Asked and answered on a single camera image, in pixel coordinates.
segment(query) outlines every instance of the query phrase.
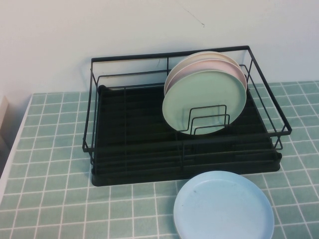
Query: tile countertop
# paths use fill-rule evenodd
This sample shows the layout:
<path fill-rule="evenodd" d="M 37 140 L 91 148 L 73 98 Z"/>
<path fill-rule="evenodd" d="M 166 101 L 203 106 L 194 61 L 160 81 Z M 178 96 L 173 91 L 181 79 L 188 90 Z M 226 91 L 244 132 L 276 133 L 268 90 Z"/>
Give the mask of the tile countertop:
<path fill-rule="evenodd" d="M 280 171 L 245 177 L 270 199 L 274 239 L 318 239 L 319 82 L 270 85 L 294 130 L 283 138 Z M 259 92 L 266 97 L 265 88 Z M 32 97 L 0 179 L 0 238 L 177 239 L 172 210 L 185 181 L 90 183 L 81 148 L 87 99 Z"/>

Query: pink plate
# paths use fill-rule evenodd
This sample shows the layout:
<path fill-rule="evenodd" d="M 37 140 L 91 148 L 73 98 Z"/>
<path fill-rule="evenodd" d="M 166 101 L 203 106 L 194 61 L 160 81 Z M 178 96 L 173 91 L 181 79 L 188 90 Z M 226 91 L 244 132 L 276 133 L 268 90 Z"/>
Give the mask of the pink plate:
<path fill-rule="evenodd" d="M 243 84 L 243 86 L 245 87 L 245 90 L 247 89 L 246 77 L 244 73 L 236 65 L 228 61 L 224 61 L 220 59 L 209 59 L 209 60 L 197 61 L 178 71 L 172 77 L 171 81 L 168 83 L 165 94 L 180 79 L 192 73 L 205 71 L 205 70 L 217 70 L 217 71 L 228 73 L 234 76 L 235 78 L 237 78 Z"/>

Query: light blue plate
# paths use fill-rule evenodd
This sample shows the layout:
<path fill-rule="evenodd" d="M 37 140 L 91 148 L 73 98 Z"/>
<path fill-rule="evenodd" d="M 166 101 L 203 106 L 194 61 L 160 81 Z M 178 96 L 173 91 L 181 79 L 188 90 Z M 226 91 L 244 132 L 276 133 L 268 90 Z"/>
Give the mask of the light blue plate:
<path fill-rule="evenodd" d="M 212 171 L 182 187 L 174 223 L 181 239 L 271 239 L 274 214 L 254 183 L 234 173 Z"/>

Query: metal wire frame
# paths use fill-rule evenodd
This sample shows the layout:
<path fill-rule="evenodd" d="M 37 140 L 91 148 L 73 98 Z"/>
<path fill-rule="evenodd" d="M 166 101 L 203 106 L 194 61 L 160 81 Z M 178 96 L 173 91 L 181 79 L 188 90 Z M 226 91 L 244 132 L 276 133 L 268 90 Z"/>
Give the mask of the metal wire frame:
<path fill-rule="evenodd" d="M 251 49 L 249 46 L 235 46 L 235 47 L 225 47 L 225 48 L 214 48 L 214 49 L 203 49 L 203 50 L 195 50 L 195 51 L 184 51 L 184 52 L 173 52 L 173 53 L 160 53 L 160 54 L 145 54 L 145 55 L 132 55 L 132 56 L 114 56 L 114 57 L 99 57 L 99 58 L 92 58 L 91 60 L 91 76 L 90 76 L 90 92 L 89 92 L 89 104 L 88 104 L 88 109 L 87 109 L 87 117 L 86 117 L 86 122 L 85 122 L 85 130 L 84 130 L 84 137 L 83 137 L 83 144 L 82 144 L 82 148 L 84 152 L 88 152 L 90 154 L 91 157 L 91 163 L 93 164 L 94 162 L 94 155 L 96 155 L 96 150 L 97 147 L 94 147 L 94 143 L 97 139 L 97 135 L 98 132 L 96 132 L 96 119 L 97 119 L 97 114 L 99 112 L 99 109 L 97 109 L 97 104 L 98 104 L 98 84 L 99 84 L 99 80 L 102 77 L 118 77 L 118 76 L 129 76 L 129 75 L 144 75 L 144 74 L 154 74 L 154 73 L 162 73 L 162 72 L 166 72 L 167 75 L 169 74 L 169 58 L 171 57 L 181 57 L 181 56 L 187 56 L 190 54 L 194 54 L 200 51 L 217 51 L 217 52 L 229 52 L 229 51 L 248 51 L 249 55 L 251 57 L 251 62 L 250 62 L 250 66 L 249 68 L 246 67 L 246 65 L 241 65 L 245 68 L 245 70 L 247 71 L 247 81 L 249 81 L 249 79 L 252 81 L 253 86 L 257 92 L 257 95 L 262 103 L 262 106 L 266 112 L 266 115 L 271 123 L 271 126 L 274 130 L 274 132 L 268 132 L 266 134 L 264 133 L 258 133 L 258 134 L 251 134 L 251 135 L 245 135 L 245 137 L 250 137 L 251 139 L 255 138 L 255 139 L 259 139 L 259 138 L 263 138 L 265 137 L 265 135 L 267 137 L 277 137 L 277 141 L 275 143 L 275 147 L 277 147 L 278 143 L 280 145 L 280 148 L 277 149 L 282 149 L 282 143 L 280 141 L 280 137 L 283 135 L 289 135 L 292 131 L 292 128 L 286 118 L 286 116 L 284 115 L 282 109 L 280 108 L 274 94 L 272 93 Z M 94 63 L 97 62 L 112 62 L 112 61 L 122 61 L 122 60 L 138 60 L 138 59 L 159 59 L 159 58 L 166 58 L 167 59 L 167 66 L 166 66 L 166 70 L 158 70 L 158 71 L 147 71 L 147 72 L 134 72 L 134 73 L 125 73 L 125 74 L 113 74 L 113 75 L 100 75 L 98 77 L 98 79 L 96 80 L 94 73 L 93 73 L 93 66 Z M 262 79 L 266 90 L 273 102 L 273 104 L 275 105 L 282 121 L 284 122 L 284 126 L 282 128 L 281 131 L 277 131 L 273 121 L 271 120 L 269 113 L 264 105 L 264 102 L 258 92 L 258 89 L 256 88 L 256 85 L 251 77 L 251 68 L 252 68 L 252 64 L 254 63 L 260 78 Z M 87 138 L 87 130 L 88 130 L 88 122 L 89 122 L 89 114 L 90 114 L 90 103 L 92 100 L 92 87 L 93 87 L 93 82 L 95 84 L 96 87 L 96 92 L 95 92 L 95 107 L 94 107 L 94 120 L 93 120 L 93 132 L 92 132 L 92 141 L 91 141 L 91 147 L 88 146 L 87 142 L 86 142 L 86 138 Z M 127 86 L 127 87 L 112 87 L 113 89 L 127 89 L 127 88 L 137 88 L 137 87 L 152 87 L 152 86 L 157 86 L 157 85 L 161 85 L 162 83 L 157 83 L 157 84 L 148 84 L 148 85 L 135 85 L 135 86 Z M 223 142 L 223 141 L 229 141 L 229 140 L 235 140 L 238 139 L 239 136 L 221 136 L 220 138 L 205 138 L 205 139 L 189 139 L 189 140 L 183 140 L 182 142 L 170 142 L 170 146 L 177 146 L 178 148 L 181 146 L 182 147 L 182 160 L 187 157 L 187 155 L 184 155 L 184 147 L 186 145 L 192 145 L 192 144 L 202 144 L 202 143 L 214 143 L 214 142 Z M 249 152 L 249 151 L 253 151 L 256 152 L 258 150 L 245 150 L 245 152 Z"/>

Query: stack of plates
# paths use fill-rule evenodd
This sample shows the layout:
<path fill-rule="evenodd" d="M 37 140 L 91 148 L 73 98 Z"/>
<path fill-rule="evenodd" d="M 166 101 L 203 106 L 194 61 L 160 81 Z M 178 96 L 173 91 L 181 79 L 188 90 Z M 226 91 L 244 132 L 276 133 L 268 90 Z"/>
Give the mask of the stack of plates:
<path fill-rule="evenodd" d="M 195 53 L 167 76 L 163 115 L 172 128 L 186 134 L 216 132 L 240 115 L 246 90 L 245 75 L 236 61 L 218 52 Z"/>

